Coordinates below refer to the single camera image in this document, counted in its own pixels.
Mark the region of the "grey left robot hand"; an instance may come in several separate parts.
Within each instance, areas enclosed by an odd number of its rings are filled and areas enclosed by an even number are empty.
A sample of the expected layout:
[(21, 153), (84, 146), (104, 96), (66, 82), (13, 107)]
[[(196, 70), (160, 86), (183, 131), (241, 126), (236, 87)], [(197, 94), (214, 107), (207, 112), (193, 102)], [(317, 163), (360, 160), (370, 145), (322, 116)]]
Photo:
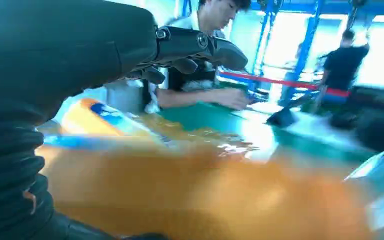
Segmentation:
[(190, 71), (203, 59), (231, 70), (233, 43), (160, 27), (147, 9), (106, 0), (0, 0), (0, 124), (39, 125), (62, 102), (152, 66)]

